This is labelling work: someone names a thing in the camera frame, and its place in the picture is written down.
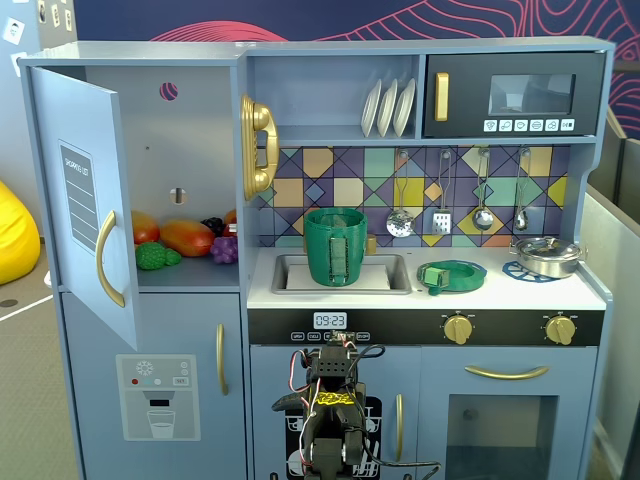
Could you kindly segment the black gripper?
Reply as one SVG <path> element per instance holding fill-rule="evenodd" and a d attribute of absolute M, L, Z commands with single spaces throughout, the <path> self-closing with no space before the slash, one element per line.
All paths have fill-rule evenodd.
<path fill-rule="evenodd" d="M 350 346 L 326 345 L 309 352 L 309 383 L 324 388 L 344 388 L 355 385 L 358 380 L 354 362 L 357 350 Z M 310 391 L 294 392 L 282 396 L 273 405 L 273 411 L 308 410 L 311 405 Z"/>

